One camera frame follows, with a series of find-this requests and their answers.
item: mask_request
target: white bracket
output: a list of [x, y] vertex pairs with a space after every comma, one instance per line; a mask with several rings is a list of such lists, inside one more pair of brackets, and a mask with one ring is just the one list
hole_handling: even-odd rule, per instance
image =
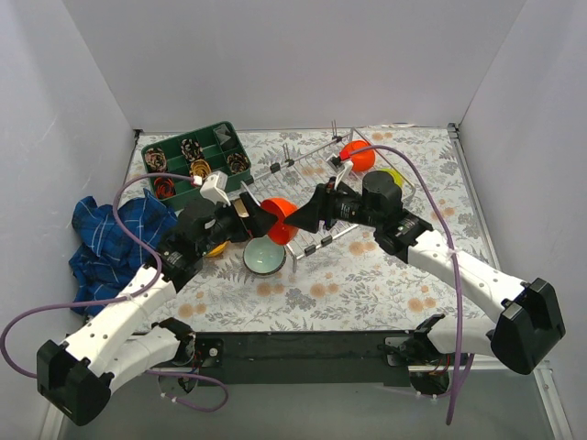
[[335, 166], [335, 164], [332, 163], [332, 159], [334, 159], [336, 157], [337, 157], [337, 155], [333, 153], [327, 159], [327, 163], [329, 163], [332, 166], [332, 168], [334, 168], [335, 171], [337, 172], [337, 177], [334, 181], [334, 189], [335, 190], [338, 188], [339, 183], [341, 183], [342, 181], [347, 179], [347, 177], [350, 174], [350, 171], [352, 170], [352, 160], [345, 160], [340, 165]]
[[[487, 337], [487, 333], [493, 329], [495, 324], [487, 316], [465, 319], [462, 325], [462, 352], [495, 357], [491, 341]], [[445, 316], [432, 326], [427, 337], [439, 353], [454, 353], [457, 343], [457, 320]]]
[[224, 189], [227, 187], [228, 176], [222, 171], [215, 171], [206, 177], [200, 194], [206, 200], [213, 202], [214, 204], [221, 203], [223, 205], [229, 205], [230, 200]]

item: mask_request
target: green organizer box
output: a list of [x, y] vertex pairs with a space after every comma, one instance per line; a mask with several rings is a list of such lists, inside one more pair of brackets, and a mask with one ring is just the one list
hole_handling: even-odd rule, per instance
[[[223, 142], [224, 139], [221, 133], [223, 125], [228, 129], [230, 135], [234, 135], [233, 139], [227, 144], [226, 142]], [[145, 170], [149, 171], [149, 168], [145, 163], [145, 152], [148, 149], [159, 147], [163, 150], [163, 154], [165, 154], [165, 159], [167, 160], [167, 172], [172, 174], [181, 174], [182, 176], [189, 176], [189, 164], [183, 157], [182, 151], [180, 149], [184, 139], [191, 139], [197, 141], [200, 144], [200, 147], [202, 147], [202, 151], [204, 152], [204, 159], [210, 165], [212, 172], [223, 171], [226, 176], [228, 176], [227, 187], [225, 188], [227, 193], [237, 190], [240, 187], [240, 183], [242, 181], [250, 178], [250, 167], [247, 170], [235, 174], [233, 174], [228, 167], [227, 157], [232, 153], [244, 154], [250, 163], [249, 156], [247, 156], [247, 152], [240, 143], [237, 131], [229, 122], [218, 122], [211, 126], [205, 126], [204, 128], [199, 128], [195, 131], [190, 131], [179, 136], [170, 137], [169, 139], [165, 139], [146, 146], [143, 148], [143, 150], [140, 151], [140, 154], [143, 158], [143, 164], [145, 165]], [[155, 178], [149, 179], [149, 182], [151, 191], [154, 194]], [[193, 198], [200, 197], [199, 188], [194, 188], [188, 181], [179, 181], [177, 179], [173, 179], [173, 184], [175, 185], [175, 195], [173, 197], [167, 197], [166, 199], [159, 200], [163, 204], [173, 208], [175, 211], [183, 209]]]

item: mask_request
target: metal wire rack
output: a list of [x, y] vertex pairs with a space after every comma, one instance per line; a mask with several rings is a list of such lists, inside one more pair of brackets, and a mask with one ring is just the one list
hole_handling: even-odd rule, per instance
[[[253, 183], [241, 183], [257, 203], [270, 197], [282, 197], [296, 206], [306, 204], [319, 183], [326, 183], [328, 178], [336, 175], [333, 166], [327, 162], [332, 154], [338, 154], [344, 145], [354, 137], [370, 142], [357, 128], [352, 128], [346, 135], [339, 136], [336, 125], [333, 124], [333, 140], [325, 145], [296, 158], [289, 157], [289, 150], [283, 147], [283, 162], [276, 162], [270, 166], [271, 171], [257, 177]], [[403, 202], [410, 204], [415, 194], [415, 186], [399, 171], [386, 153], [376, 150], [375, 165], [371, 170], [391, 169], [399, 173], [404, 183], [402, 185]], [[362, 178], [365, 172], [352, 171], [345, 183], [357, 192], [361, 192]], [[333, 228], [326, 231], [323, 227], [316, 234], [300, 230], [295, 238], [286, 245], [287, 252], [292, 257], [293, 272], [297, 272], [298, 261], [307, 257], [320, 248], [323, 248], [339, 237], [352, 231], [357, 225], [346, 222], [337, 222]]]

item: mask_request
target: white wall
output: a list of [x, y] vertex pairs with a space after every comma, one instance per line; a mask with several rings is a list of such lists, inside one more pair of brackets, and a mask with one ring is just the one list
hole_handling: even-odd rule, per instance
[[134, 128], [462, 119], [524, 0], [64, 0]]
[[587, 438], [587, 4], [528, 0], [462, 122], [471, 175], [504, 269], [550, 281], [567, 336], [555, 380]]
[[[109, 203], [122, 182], [132, 131], [60, 0], [0, 2], [0, 326], [34, 306], [73, 298], [67, 261], [79, 246], [75, 203]], [[9, 351], [27, 369], [60, 338], [72, 312], [14, 328]], [[0, 438], [37, 438], [47, 403], [32, 379], [0, 359]]]

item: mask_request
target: blue checkered towel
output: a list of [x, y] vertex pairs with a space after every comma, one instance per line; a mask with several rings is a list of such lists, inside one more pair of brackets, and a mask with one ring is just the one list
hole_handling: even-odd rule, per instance
[[[137, 237], [156, 247], [161, 235], [175, 226], [177, 217], [149, 191], [119, 209], [120, 219]], [[150, 254], [130, 239], [116, 224], [112, 205], [97, 206], [94, 197], [75, 205], [72, 226], [83, 244], [70, 259], [73, 275], [80, 283], [75, 301], [114, 298], [137, 273]], [[78, 307], [78, 314], [98, 314], [104, 307]]]

